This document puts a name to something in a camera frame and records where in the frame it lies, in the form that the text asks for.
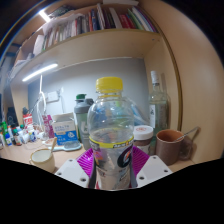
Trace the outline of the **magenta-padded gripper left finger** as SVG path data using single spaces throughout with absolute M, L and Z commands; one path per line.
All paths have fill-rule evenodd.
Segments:
M 55 175 L 81 187 L 94 189 L 96 171 L 92 150 L 87 150 L 77 159 L 68 159 Z

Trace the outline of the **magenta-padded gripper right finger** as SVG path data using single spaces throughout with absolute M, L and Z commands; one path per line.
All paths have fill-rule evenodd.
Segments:
M 131 168 L 132 188 L 144 187 L 171 173 L 172 171 L 158 156 L 149 156 L 136 146 L 133 147 Z

